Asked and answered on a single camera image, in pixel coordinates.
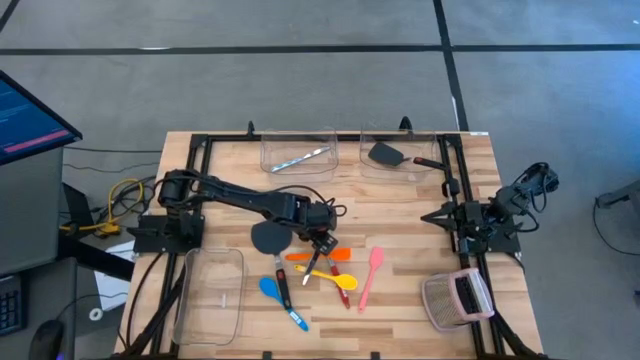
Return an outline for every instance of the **keyboard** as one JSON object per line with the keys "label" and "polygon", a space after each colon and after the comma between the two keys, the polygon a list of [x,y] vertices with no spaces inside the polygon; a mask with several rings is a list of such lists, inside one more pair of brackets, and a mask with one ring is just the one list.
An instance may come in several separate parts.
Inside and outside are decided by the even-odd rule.
{"label": "keyboard", "polygon": [[26,326],[25,292],[20,275],[0,278],[0,336]]}

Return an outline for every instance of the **clear plastic bin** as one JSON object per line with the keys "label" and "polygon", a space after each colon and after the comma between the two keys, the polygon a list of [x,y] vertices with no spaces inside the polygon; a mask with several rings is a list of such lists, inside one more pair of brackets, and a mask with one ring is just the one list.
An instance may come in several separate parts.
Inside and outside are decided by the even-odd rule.
{"label": "clear plastic bin", "polygon": [[173,341],[180,345],[228,345],[240,332],[245,265],[235,249],[193,249]]}
{"label": "clear plastic bin", "polygon": [[260,167],[275,183],[324,182],[338,167],[338,136],[334,129],[262,133]]}
{"label": "clear plastic bin", "polygon": [[[373,161],[369,158],[369,152],[378,142],[400,151],[407,161],[398,166],[388,166]],[[362,176],[384,180],[421,182],[429,172],[435,169],[414,164],[412,161],[414,157],[442,161],[435,132],[391,130],[375,123],[363,125],[360,133],[360,173]]]}

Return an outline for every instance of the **computer monitor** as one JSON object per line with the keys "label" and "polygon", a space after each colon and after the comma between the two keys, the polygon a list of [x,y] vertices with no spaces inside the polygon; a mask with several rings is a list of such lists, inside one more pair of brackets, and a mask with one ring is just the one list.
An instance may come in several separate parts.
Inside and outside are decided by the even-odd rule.
{"label": "computer monitor", "polygon": [[82,134],[0,70],[0,165],[82,139]]}

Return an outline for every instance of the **white paper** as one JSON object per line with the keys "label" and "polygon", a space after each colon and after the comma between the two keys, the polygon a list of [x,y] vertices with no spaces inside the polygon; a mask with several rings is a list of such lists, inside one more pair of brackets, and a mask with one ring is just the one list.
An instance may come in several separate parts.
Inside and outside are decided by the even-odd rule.
{"label": "white paper", "polygon": [[[125,260],[133,261],[133,240],[124,244],[112,246],[106,250],[108,253],[112,253],[115,256],[119,256]],[[118,293],[129,293],[129,282],[116,279],[114,277],[105,275],[101,272],[94,271],[96,276],[96,283],[98,284],[98,293],[100,295],[115,295]],[[124,304],[127,301],[127,295],[122,294],[114,298],[107,298],[100,296],[100,305],[103,311],[109,311],[115,307]]]}

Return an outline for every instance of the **silicone spoon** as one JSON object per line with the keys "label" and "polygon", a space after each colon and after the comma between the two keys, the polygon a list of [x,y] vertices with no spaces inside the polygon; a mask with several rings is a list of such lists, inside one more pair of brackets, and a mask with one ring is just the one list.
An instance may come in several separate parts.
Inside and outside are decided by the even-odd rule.
{"label": "silicone spoon", "polygon": [[[305,272],[307,270],[307,267],[304,265],[295,265],[293,268],[300,272]],[[355,290],[358,287],[358,280],[349,274],[333,276],[318,270],[311,270],[311,275],[335,281],[338,286],[345,290]]]}
{"label": "silicone spoon", "polygon": [[[278,285],[276,285],[276,282],[273,279],[271,278],[260,279],[260,290],[262,290],[262,293],[265,294],[266,296],[269,296],[278,300],[280,305],[283,305],[282,298],[280,297],[280,293],[278,292]],[[287,310],[287,312],[289,313],[289,316],[293,319],[293,321],[295,321],[296,324],[298,324],[298,326],[300,326],[302,330],[309,331],[309,326],[307,326],[307,323],[304,322],[304,320],[302,320],[300,315],[298,315],[298,313],[295,312],[295,310],[290,309],[290,310]]]}
{"label": "silicone spoon", "polygon": [[[289,261],[307,261],[311,259],[310,253],[294,253],[288,254],[284,258]],[[349,261],[351,259],[351,249],[350,248],[338,248],[334,249],[331,254],[329,254],[329,258],[333,261]]]}
{"label": "silicone spoon", "polygon": [[369,297],[369,289],[371,289],[371,284],[373,283],[373,275],[376,273],[376,270],[382,265],[382,261],[384,260],[384,252],[382,248],[374,247],[371,250],[371,257],[369,258],[369,278],[367,279],[367,284],[364,287],[364,291],[362,292],[362,297],[360,298],[360,305],[358,305],[358,312],[364,312],[364,309],[367,307],[367,298]]}

